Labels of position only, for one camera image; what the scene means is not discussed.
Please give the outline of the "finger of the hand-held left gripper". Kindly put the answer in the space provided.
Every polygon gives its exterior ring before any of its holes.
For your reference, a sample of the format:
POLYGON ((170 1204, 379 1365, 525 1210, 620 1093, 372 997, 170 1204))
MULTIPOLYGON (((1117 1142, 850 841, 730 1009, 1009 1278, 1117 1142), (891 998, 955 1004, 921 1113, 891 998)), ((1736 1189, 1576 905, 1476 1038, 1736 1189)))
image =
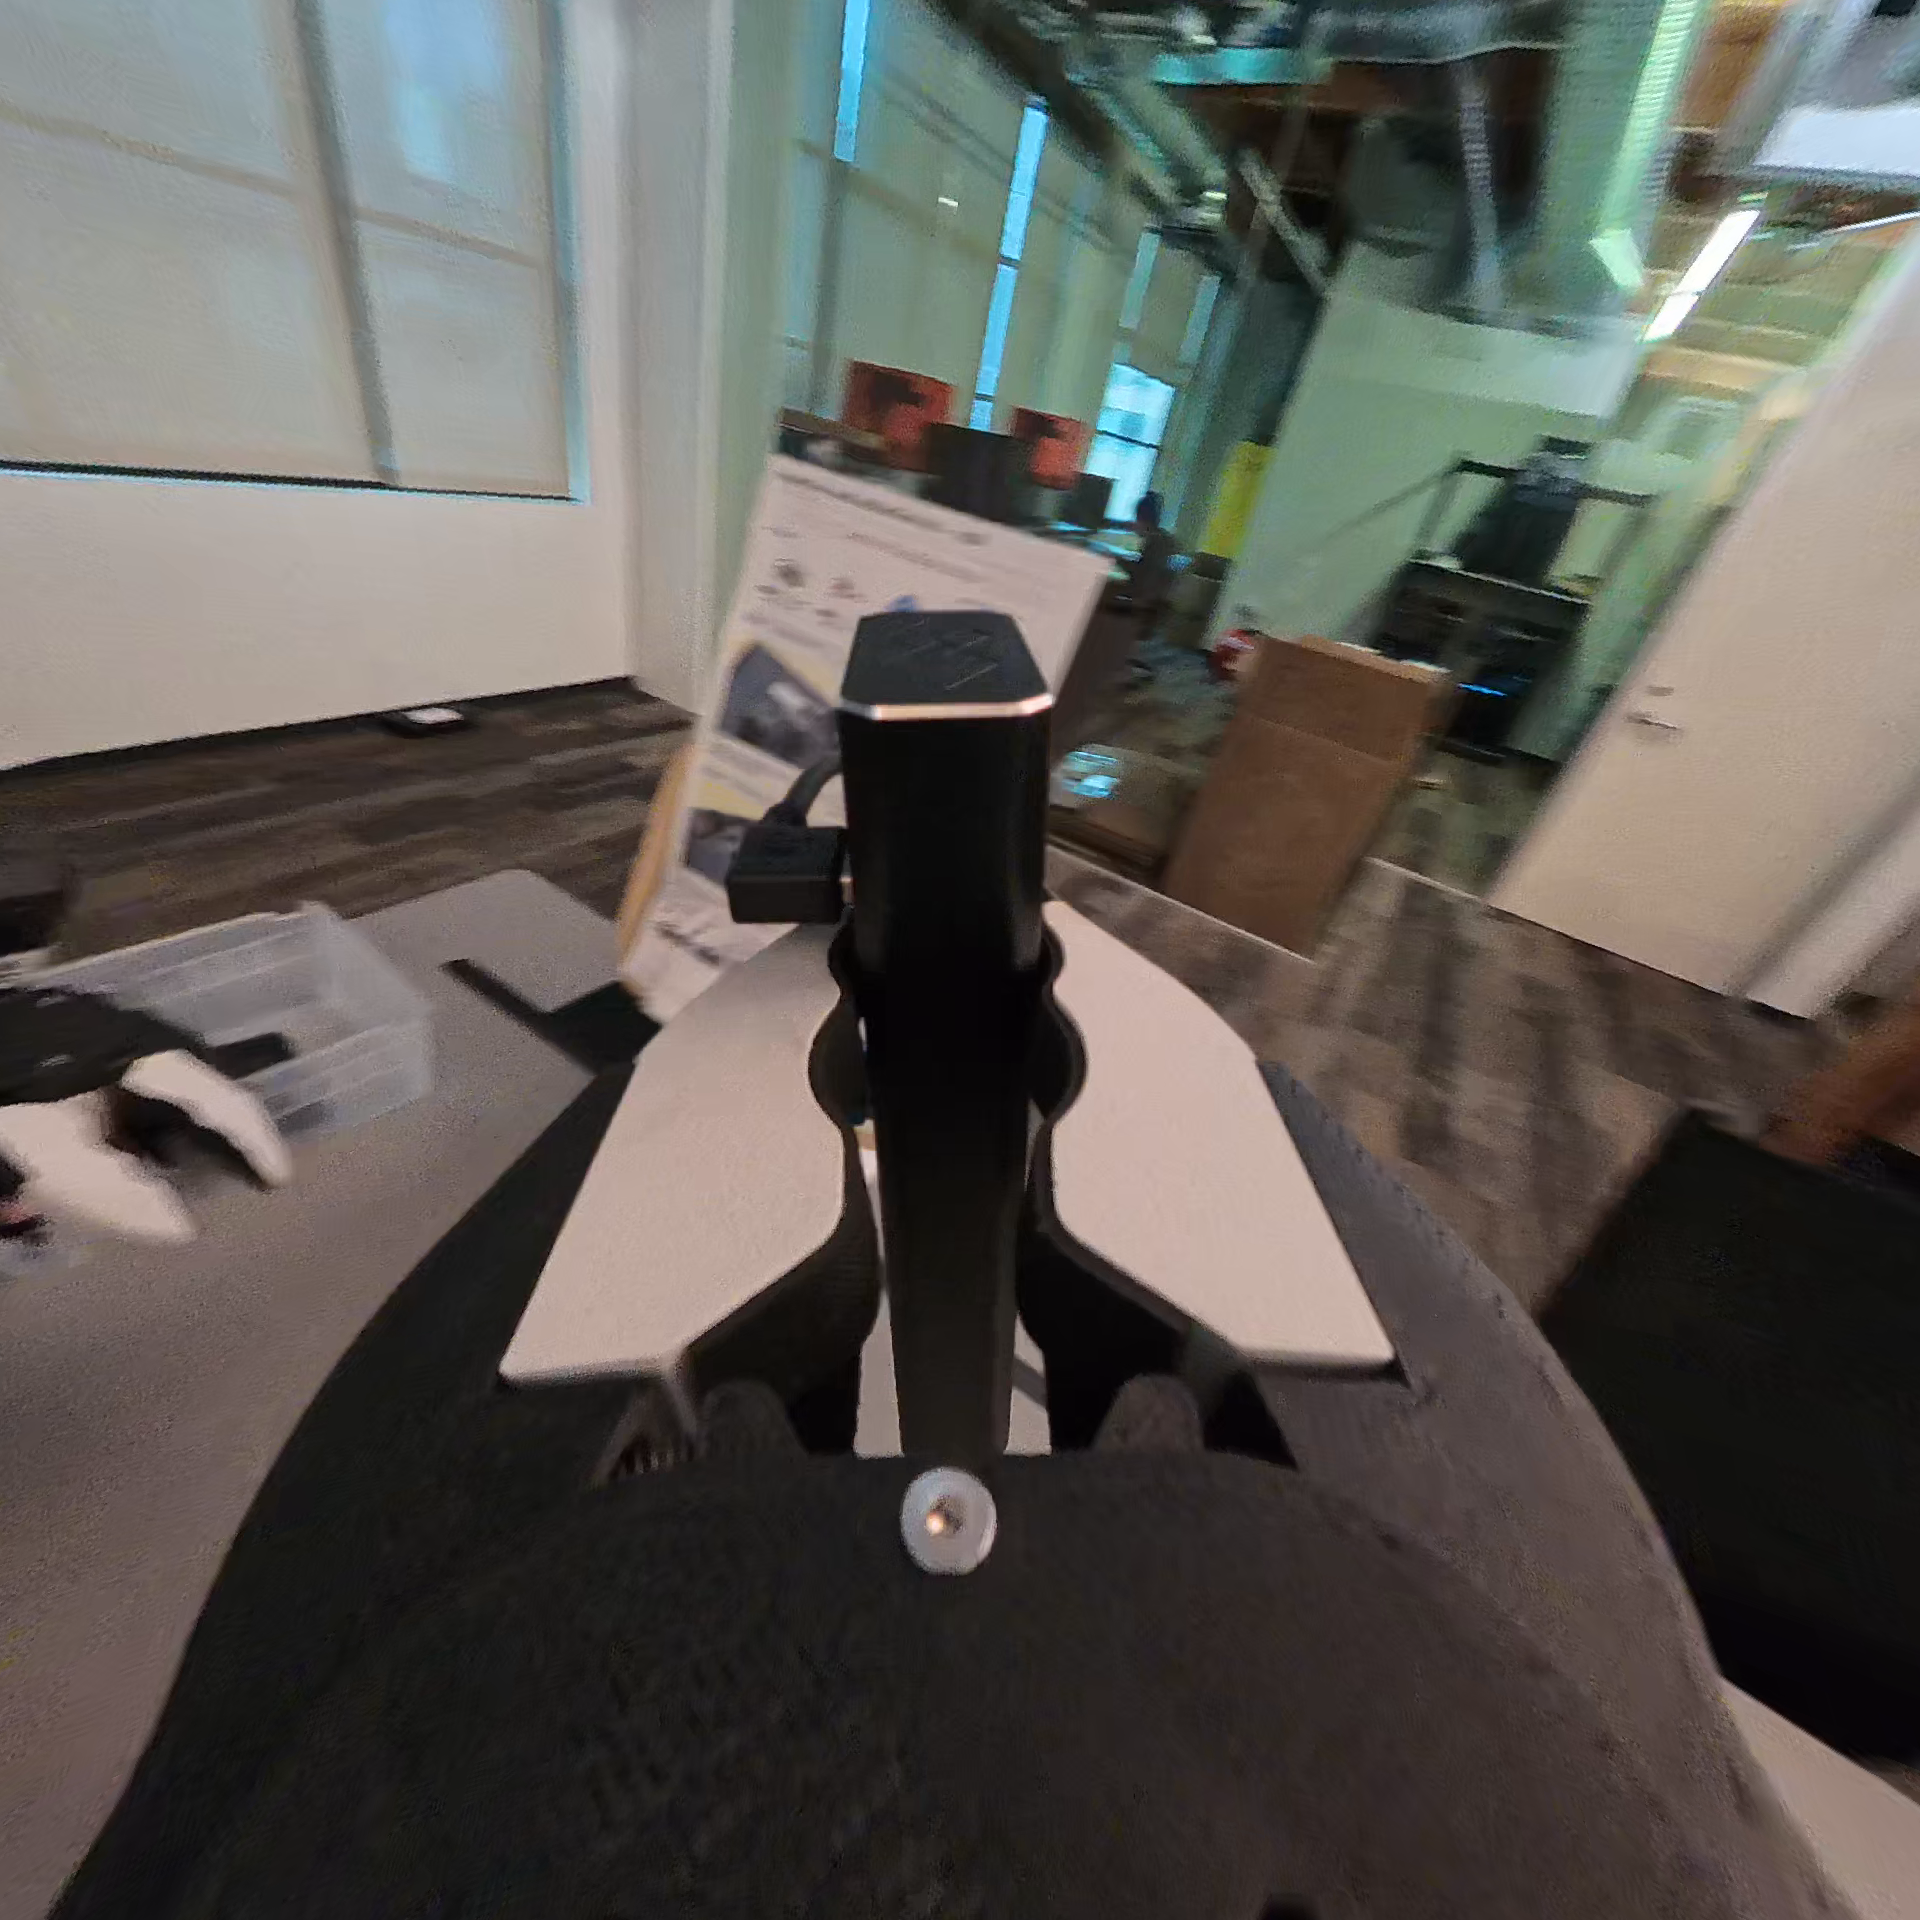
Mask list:
POLYGON ((193 1242, 197 1230, 176 1189, 110 1134, 102 1097, 8 1105, 5 1211, 122 1242, 193 1242))
POLYGON ((284 1189, 294 1180, 292 1149, 270 1112, 197 1051, 171 1048, 136 1059, 126 1067, 126 1094, 217 1137, 258 1185, 284 1189))

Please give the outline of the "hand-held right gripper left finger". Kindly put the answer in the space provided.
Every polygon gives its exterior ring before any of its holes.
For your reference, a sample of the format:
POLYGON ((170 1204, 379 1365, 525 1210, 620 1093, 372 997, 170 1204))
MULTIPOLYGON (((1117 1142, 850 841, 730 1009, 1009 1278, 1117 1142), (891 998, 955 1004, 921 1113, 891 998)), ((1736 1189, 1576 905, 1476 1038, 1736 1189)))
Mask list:
POLYGON ((858 1365, 880 1284, 849 1129, 811 1057, 841 1009, 833 931, 734 965, 637 1057, 501 1356, 510 1385, 858 1365))

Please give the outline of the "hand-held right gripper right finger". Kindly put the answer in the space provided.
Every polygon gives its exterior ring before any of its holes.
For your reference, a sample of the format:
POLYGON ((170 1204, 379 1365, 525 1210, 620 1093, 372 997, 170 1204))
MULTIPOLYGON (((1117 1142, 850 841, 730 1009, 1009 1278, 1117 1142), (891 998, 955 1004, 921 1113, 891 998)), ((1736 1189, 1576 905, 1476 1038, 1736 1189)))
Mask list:
POLYGON ((1185 982, 1050 900, 1070 1042, 1048 1198, 1070 1248, 1237 1356, 1385 1369, 1397 1352, 1258 1057, 1185 982))

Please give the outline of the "black usb hub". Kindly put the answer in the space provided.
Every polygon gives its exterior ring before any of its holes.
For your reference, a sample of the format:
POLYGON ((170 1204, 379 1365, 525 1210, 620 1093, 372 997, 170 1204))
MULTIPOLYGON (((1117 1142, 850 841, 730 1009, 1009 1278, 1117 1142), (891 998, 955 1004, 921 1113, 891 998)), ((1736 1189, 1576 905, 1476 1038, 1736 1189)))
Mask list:
POLYGON ((907 1456, 1010 1430, 1051 690, 1009 614, 860 619, 840 694, 850 949, 907 1456))

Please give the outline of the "translucent plastic box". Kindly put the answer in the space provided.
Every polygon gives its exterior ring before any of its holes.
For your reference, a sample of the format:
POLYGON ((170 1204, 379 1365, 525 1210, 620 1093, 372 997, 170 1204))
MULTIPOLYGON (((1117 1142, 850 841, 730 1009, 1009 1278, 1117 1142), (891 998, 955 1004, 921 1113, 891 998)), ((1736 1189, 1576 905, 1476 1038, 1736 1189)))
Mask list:
POLYGON ((434 1085, 426 997, 318 902, 61 963, 33 985, 182 1028, 297 1142, 395 1113, 434 1085))

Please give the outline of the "brown cardboard box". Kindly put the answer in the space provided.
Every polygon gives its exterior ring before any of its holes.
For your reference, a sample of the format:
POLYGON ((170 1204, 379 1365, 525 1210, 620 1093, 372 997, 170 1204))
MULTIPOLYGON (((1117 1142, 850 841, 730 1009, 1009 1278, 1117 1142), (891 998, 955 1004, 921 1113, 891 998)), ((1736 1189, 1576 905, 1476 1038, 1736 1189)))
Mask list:
POLYGON ((1163 894, 1310 956, 1454 699, 1436 664, 1259 637, 1170 844, 1163 894))

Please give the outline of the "black chair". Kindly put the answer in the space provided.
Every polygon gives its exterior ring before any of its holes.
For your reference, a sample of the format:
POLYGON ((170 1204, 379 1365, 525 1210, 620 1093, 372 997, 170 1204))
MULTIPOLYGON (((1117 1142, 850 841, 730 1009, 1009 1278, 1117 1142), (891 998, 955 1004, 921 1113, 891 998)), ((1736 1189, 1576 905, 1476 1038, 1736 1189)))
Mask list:
POLYGON ((1540 1325, 1726 1678, 1854 1760, 1915 1771, 1915 1186, 1690 1112, 1540 1325))

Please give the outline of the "black equipment rack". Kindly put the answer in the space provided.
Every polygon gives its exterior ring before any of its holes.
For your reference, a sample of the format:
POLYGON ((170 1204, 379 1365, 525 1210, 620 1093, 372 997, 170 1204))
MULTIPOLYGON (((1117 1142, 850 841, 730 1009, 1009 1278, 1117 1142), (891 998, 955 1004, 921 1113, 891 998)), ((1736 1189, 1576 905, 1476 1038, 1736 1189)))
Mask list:
POLYGON ((1542 437, 1512 465, 1457 458, 1424 489, 1411 550, 1363 628, 1380 656, 1448 675, 1436 744, 1506 761, 1573 658, 1652 494, 1598 475, 1594 440, 1542 437))

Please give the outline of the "printed poster board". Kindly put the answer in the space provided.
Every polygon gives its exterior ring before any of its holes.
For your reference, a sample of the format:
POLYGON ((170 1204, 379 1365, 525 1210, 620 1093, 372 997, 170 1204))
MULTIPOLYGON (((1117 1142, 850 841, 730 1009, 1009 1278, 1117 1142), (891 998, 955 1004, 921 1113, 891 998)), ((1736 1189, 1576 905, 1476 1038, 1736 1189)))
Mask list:
POLYGON ((835 748, 860 619, 1006 614, 1058 692, 1110 573, 1081 547, 785 456, 742 549, 678 781, 657 790, 657 875, 620 963, 661 1025, 780 934, 731 921, 725 877, 740 834, 835 748))

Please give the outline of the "white door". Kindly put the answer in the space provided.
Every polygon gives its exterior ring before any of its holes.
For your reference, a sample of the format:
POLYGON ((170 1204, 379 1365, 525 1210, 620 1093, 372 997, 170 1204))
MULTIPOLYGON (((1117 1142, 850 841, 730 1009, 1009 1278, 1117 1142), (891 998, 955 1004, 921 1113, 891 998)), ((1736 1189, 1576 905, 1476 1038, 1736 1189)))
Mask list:
POLYGON ((1492 907, 1820 1018, 1915 924, 1917 265, 1874 296, 1492 907))

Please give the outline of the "black monitor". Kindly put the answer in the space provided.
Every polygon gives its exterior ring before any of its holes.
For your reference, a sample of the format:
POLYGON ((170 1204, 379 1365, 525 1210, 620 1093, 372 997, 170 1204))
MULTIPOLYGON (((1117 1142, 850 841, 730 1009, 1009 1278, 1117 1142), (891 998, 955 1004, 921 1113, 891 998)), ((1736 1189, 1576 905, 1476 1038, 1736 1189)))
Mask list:
POLYGON ((931 424, 923 435, 923 499, 994 524, 1024 514, 1026 452, 1020 440, 960 424, 931 424))

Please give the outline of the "white window blind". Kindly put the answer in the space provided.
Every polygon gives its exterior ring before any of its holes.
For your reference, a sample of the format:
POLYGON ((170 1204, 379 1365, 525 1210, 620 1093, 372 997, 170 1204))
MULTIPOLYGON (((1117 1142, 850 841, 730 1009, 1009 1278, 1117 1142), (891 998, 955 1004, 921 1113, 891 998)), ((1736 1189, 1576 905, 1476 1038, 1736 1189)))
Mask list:
POLYGON ((558 4, 5 2, 5 466, 573 491, 558 4))

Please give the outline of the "ceiling strip light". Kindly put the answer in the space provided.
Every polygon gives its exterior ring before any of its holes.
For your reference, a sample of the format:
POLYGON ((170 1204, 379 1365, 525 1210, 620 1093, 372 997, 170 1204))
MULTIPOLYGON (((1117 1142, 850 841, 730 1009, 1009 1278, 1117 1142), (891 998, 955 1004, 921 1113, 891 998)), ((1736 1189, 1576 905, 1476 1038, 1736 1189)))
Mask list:
POLYGON ((1742 200, 1716 220, 1714 229, 1691 254, 1686 268, 1670 282, 1660 304, 1650 308, 1638 331, 1644 345, 1665 342, 1680 331, 1716 276, 1722 276, 1758 229, 1763 212, 1765 200, 1742 200))

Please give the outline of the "yellow wall sign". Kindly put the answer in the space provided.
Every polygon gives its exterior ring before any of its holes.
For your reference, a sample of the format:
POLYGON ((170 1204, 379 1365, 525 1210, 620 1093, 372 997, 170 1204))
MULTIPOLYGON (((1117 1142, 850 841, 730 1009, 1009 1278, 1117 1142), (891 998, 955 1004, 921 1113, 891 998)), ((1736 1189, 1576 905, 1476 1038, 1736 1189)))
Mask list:
POLYGON ((1226 458, 1208 507, 1204 533, 1194 545, 1197 557, 1237 561, 1258 509, 1272 452, 1272 442, 1243 440, 1226 458))

